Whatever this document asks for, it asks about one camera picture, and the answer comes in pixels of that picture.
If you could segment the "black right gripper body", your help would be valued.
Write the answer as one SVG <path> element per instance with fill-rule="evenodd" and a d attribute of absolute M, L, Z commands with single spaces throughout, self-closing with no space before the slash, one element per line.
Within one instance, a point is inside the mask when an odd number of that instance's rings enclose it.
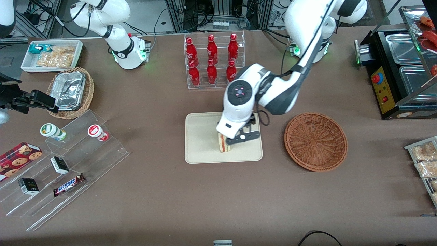
<path fill-rule="evenodd" d="M 13 106 L 12 102 L 15 98 L 22 96 L 22 91 L 19 87 L 21 80 L 11 78 L 0 73 L 0 108 L 15 110 L 23 113 L 20 108 Z"/>

